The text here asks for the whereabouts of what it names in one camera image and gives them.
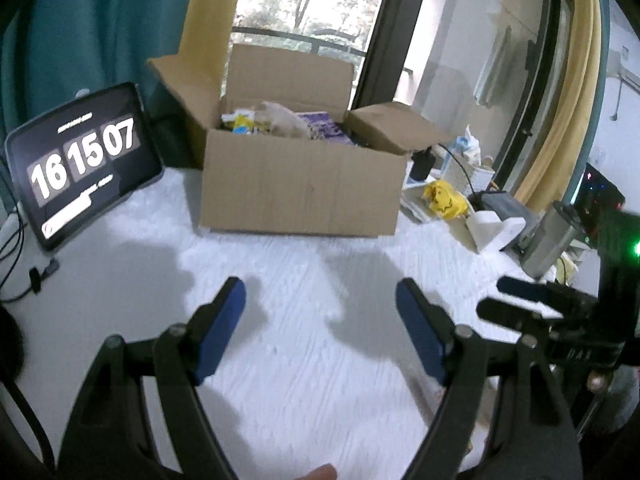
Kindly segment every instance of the blue gripper pad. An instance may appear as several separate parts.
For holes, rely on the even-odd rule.
[[[425,373],[436,379],[441,386],[448,385],[449,373],[444,366],[446,346],[427,317],[429,309],[441,308],[431,305],[413,280],[402,280],[398,283],[396,307]]]
[[[191,317],[188,333],[198,348],[197,365],[191,379],[199,386],[218,369],[226,346],[244,312],[246,288],[238,278],[229,278],[216,298]]]

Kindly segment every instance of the white table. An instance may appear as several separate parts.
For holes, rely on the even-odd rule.
[[[199,196],[199,172],[166,170],[63,247],[41,294],[9,306],[26,336],[18,386],[56,454],[105,337],[157,336],[187,321],[228,276],[245,281],[248,304],[199,393],[244,480],[291,480],[325,462],[342,479],[401,478],[427,431],[414,400],[424,377],[394,306],[403,276],[457,323],[516,339],[475,310],[481,298],[500,296],[499,276],[525,275],[504,254],[478,256],[462,222],[417,226],[400,214],[396,236],[378,239],[203,234],[193,227]],[[14,228],[10,219],[0,240]],[[48,261],[27,232],[5,297]],[[162,460],[177,468],[158,395],[145,384]]]

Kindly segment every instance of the metal bolt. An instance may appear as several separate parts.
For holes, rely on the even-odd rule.
[[[597,372],[596,370],[592,370],[589,373],[589,377],[587,378],[587,390],[589,390],[592,394],[603,394],[607,391],[609,387],[609,381],[607,378]]]
[[[531,334],[525,334],[520,338],[520,341],[524,346],[528,346],[529,348],[535,348],[538,346],[538,340]]]
[[[474,334],[473,329],[467,325],[457,325],[455,332],[462,339],[469,339]]]
[[[182,337],[187,333],[187,327],[185,327],[182,323],[176,323],[175,325],[171,325],[169,327],[169,334],[174,337]]]
[[[105,339],[104,344],[107,345],[107,348],[113,350],[122,344],[122,338],[119,335],[110,335]]]

